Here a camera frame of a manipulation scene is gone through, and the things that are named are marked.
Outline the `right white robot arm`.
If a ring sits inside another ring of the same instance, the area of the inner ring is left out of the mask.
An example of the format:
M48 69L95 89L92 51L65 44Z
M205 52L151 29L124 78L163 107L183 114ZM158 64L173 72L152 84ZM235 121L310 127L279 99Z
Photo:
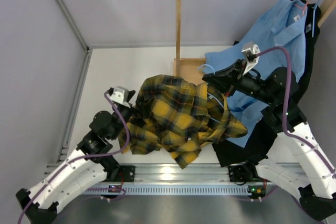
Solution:
M290 95L299 88L295 75L286 67L276 68L265 80L245 73L246 63L237 60L230 67L205 74L202 79L227 97L236 91L268 106L263 120L286 144L305 176L283 168L269 157L247 164L245 176L269 180L299 201L313 219L321 221L335 214L335 167L314 138L307 118Z

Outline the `yellow black plaid shirt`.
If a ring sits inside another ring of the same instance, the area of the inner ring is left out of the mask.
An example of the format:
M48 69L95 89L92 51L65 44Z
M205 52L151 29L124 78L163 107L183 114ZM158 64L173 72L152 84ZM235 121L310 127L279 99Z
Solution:
M207 83L152 76L142 83L134 107L140 111L142 126L131 125L124 152L145 155L164 149L182 169L198 158L202 148L247 134L226 97Z

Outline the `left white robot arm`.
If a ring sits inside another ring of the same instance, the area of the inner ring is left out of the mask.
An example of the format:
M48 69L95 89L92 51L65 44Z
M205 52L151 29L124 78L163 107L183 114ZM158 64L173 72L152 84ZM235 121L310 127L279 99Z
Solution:
M71 154L40 183L20 189L16 199L30 223L52 223L64 208L86 190L114 181L119 163L114 156L130 141L127 122L135 110L129 102L109 100L113 113L98 112L87 133Z

